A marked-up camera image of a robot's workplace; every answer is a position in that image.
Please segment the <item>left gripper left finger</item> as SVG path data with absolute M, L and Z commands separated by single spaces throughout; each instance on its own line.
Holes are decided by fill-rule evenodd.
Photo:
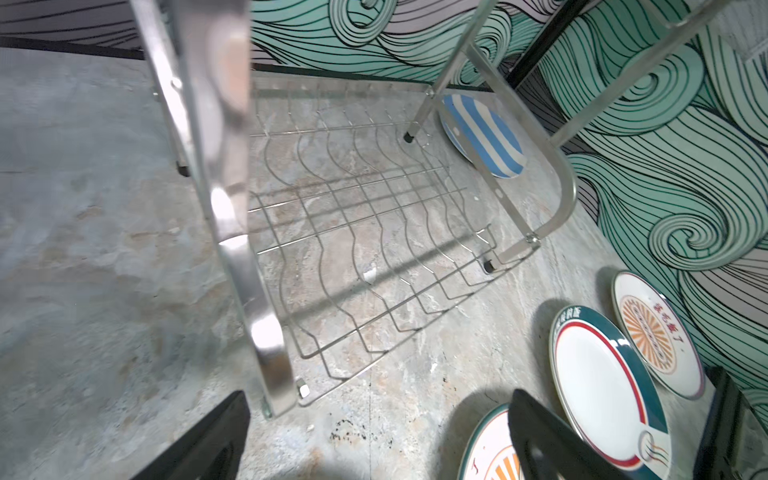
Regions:
M 249 423 L 246 395 L 234 391 L 134 479 L 235 479 Z

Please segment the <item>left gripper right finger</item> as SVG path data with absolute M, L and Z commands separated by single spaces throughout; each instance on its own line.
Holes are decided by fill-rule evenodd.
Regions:
M 626 477 L 523 389 L 512 394 L 508 428 L 526 479 Z

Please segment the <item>blue striped plate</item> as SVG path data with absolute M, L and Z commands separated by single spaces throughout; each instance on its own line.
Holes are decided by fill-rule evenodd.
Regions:
M 463 94 L 443 97 L 443 104 L 457 126 L 450 126 L 442 114 L 441 125 L 448 139 L 467 159 L 458 140 L 464 136 L 493 176 L 509 179 L 519 176 L 527 164 L 521 145 L 505 121 L 484 103 Z

